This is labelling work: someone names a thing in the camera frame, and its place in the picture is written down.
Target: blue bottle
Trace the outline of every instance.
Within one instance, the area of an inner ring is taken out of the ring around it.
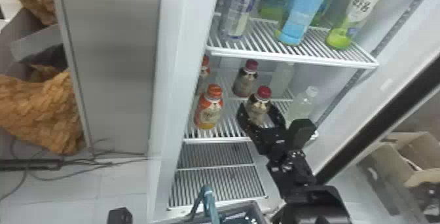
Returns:
[[[287,45],[299,45],[323,0],[290,0],[275,36]]]

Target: glass refrigerator door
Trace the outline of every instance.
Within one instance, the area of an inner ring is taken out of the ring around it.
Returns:
[[[440,223],[439,90],[329,182],[353,223]]]

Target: black cable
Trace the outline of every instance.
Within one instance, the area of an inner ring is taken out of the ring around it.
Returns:
[[[13,141],[10,143],[10,154],[12,155],[12,157],[14,159],[19,159],[14,151],[14,146],[15,146],[16,140],[13,139]],[[73,172],[70,174],[66,174],[64,176],[58,176],[58,177],[40,177],[37,176],[36,174],[34,174],[33,172],[29,171],[29,167],[32,165],[32,161],[30,161],[31,159],[34,159],[36,156],[42,154],[41,156],[44,155],[44,153],[47,153],[46,149],[41,149],[38,153],[35,153],[32,157],[29,158],[29,163],[26,165],[26,169],[23,172],[23,176],[20,180],[20,182],[17,184],[17,186],[15,186],[11,191],[9,191],[8,193],[2,195],[0,197],[0,202],[3,201],[4,199],[6,199],[7,197],[9,197],[10,195],[14,194],[16,191],[19,190],[19,188],[21,188],[21,186],[24,184],[24,182],[26,181],[28,175],[30,175],[31,177],[39,180],[39,181],[56,181],[56,180],[60,180],[60,179],[65,179],[68,177],[73,177],[73,176],[77,176],[79,174],[83,174],[83,173],[87,173],[87,172],[91,172],[94,170],[98,170],[101,168],[110,168],[110,167],[114,167],[114,166],[120,166],[123,164],[129,164],[129,163],[133,163],[133,162],[141,162],[144,160],[151,160],[149,158],[142,158],[142,159],[134,159],[134,160],[128,160],[126,162],[97,162],[96,159],[100,156],[104,156],[104,155],[109,155],[109,154],[120,154],[120,155],[144,155],[142,153],[125,153],[125,152],[120,152],[120,151],[103,151],[102,153],[98,153],[93,155],[92,158],[84,158],[84,159],[72,159],[72,160],[65,160],[65,157],[62,157],[62,166],[68,166],[68,165],[79,165],[79,166],[93,166],[92,168],[87,168],[84,170],[79,170],[77,172]]]
[[[45,150],[40,150],[39,152],[35,153],[30,159],[33,159],[34,157],[36,157],[39,154],[42,154],[43,152],[46,152]],[[19,188],[24,184],[24,182],[26,181],[26,178],[28,177],[29,174],[29,167],[31,166],[31,162],[29,162],[26,165],[26,169],[23,171],[23,176],[20,180],[20,182],[17,184],[17,186],[15,186],[11,191],[9,191],[8,193],[3,194],[2,196],[0,196],[0,202],[3,201],[4,199],[6,199],[7,197],[9,197],[10,195],[14,194],[16,191],[19,190]]]

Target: metal panel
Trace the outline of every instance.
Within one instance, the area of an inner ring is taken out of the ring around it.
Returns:
[[[177,168],[252,164],[246,143],[184,143]]]
[[[282,44],[274,37],[277,23],[270,20],[252,18],[249,33],[239,41],[222,39],[217,34],[219,16],[214,16],[208,38],[207,50],[213,56],[253,58],[281,62],[332,65],[374,69],[377,61],[359,45],[352,43],[346,50],[334,50],[325,44],[326,28],[309,27],[304,40],[298,46]]]
[[[265,196],[254,166],[178,170],[169,200],[170,207],[191,205],[205,184],[213,187],[216,201]]]
[[[55,0],[88,143],[144,153],[160,0]]]

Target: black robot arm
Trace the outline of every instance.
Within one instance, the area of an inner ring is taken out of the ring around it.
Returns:
[[[259,154],[269,159],[266,167],[286,202],[272,222],[350,224],[350,217],[336,188],[316,185],[316,178],[305,159],[303,147],[316,130],[313,122],[309,119],[294,120],[286,129],[283,115],[277,107],[272,106],[268,115],[274,126],[261,128],[250,122],[241,104],[236,118]]]

